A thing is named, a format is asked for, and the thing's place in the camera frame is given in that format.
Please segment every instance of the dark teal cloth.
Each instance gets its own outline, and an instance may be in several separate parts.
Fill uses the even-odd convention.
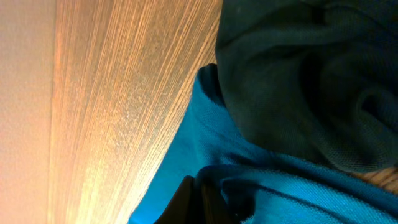
[[[154,223],[186,175],[211,179],[229,212],[247,223],[398,223],[398,197],[389,192],[244,140],[220,93],[216,65],[202,68],[180,128],[129,223]]]
[[[397,2],[225,0],[218,79],[245,139],[346,172],[397,164]]]

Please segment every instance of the wooden surface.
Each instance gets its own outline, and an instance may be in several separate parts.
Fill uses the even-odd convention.
[[[398,167],[391,167],[379,172],[354,174],[354,176],[398,195]]]
[[[220,9],[221,0],[58,0],[49,223],[127,222],[195,72],[215,62]]]

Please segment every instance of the blue fabric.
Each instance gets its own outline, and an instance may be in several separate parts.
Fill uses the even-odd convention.
[[[199,70],[180,128],[129,223],[154,223],[187,175],[211,178],[237,212],[252,197],[246,223],[398,223],[395,195],[245,141],[223,104],[216,65]]]

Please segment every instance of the wooden panel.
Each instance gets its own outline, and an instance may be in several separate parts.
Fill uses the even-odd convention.
[[[0,223],[45,223],[55,0],[0,0]]]
[[[379,172],[354,174],[354,176],[398,195],[398,167],[391,167]]]
[[[49,223],[126,223],[215,62],[221,1],[58,0]]]

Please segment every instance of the black object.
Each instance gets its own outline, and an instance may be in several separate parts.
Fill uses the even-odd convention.
[[[397,1],[225,0],[218,78],[241,134],[347,172],[398,161]]]

